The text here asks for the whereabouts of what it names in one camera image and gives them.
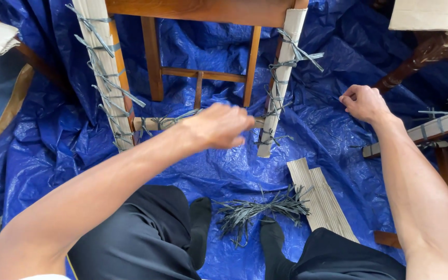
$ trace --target blue tarp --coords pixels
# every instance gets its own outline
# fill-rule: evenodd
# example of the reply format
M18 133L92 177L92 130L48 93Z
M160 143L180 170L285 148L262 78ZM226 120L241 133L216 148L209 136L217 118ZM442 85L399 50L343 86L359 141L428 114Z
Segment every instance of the blue tarp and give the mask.
M23 41L49 63L66 69L79 102L67 100L37 73L21 112L0 136L0 216L4 225L16 214L82 171L117 154L105 115L97 110L99 95L87 67L88 54L74 34L81 34L68 0L0 0L0 20L20 29ZM136 16L115 16L131 92L146 102L137 116L178 116L193 108L196 81L164 77L165 99L151 102L141 22ZM208 150L174 164L150 183L173 184L192 201L200 196L225 201L263 201L291 183L286 162L306 157L310 168L321 167L352 229L364 245L403 262L403 254L376 245L373 230L394 231L386 198L381 161L364 160L360 148L376 142L371 128L344 112L338 97L352 84L374 84L409 57L412 48L402 33L388 30L388 19L357 0L311 1L300 39L308 53L324 52L321 73L302 61L293 69L287 101L269 159L256 156L257 135L246 132L246 144L231 150ZM158 19L162 64L243 73L249 47L249 26ZM263 29L250 114L259 116L269 83L277 32ZM390 109L408 128L422 118L418 110L439 108L448 98L448 62L422 69L385 95ZM241 104L243 84L204 80L202 106L214 102ZM207 279L263 279L264 259L258 227L244 248L219 239L215 216L208 238L207 259L199 274ZM277 217L286 236L285 255L296 261L309 236Z

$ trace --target foot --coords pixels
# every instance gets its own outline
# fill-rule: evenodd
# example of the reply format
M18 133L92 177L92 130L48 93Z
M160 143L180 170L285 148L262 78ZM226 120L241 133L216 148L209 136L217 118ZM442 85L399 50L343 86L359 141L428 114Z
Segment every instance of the foot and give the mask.
M295 263L281 251L285 241L278 222L265 216L260 222L260 244L265 257L265 280L289 279L290 269Z
M191 244L188 254L195 270L202 268L207 253L207 235L212 219L212 203L208 197L197 198L190 205Z

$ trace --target white sleeve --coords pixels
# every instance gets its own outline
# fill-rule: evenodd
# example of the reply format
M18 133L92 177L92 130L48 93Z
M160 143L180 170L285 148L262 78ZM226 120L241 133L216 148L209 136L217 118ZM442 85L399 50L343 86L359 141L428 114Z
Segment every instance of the white sleeve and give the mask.
M70 280L69 277L59 274L42 274L35 275L27 278L22 278L20 280Z

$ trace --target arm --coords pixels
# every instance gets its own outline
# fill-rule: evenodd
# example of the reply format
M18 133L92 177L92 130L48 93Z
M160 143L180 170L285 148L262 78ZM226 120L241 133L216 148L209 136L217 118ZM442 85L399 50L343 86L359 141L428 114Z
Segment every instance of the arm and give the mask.
M212 105L54 189L0 233L0 279L65 274L71 247L140 186L196 152L243 144L239 135L254 122L243 108Z
M386 192L407 279L448 279L448 187L377 89L351 86L346 111L370 123L379 139Z

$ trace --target chair rung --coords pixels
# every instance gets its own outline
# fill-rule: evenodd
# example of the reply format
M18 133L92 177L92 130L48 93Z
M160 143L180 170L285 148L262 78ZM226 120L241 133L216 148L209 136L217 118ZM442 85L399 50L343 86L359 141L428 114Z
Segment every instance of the chair rung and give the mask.
M218 80L227 82L244 83L246 76L240 74L230 74L215 71L202 71L175 67L162 67L162 75L172 75L179 77L197 78L198 72L203 72L203 79Z

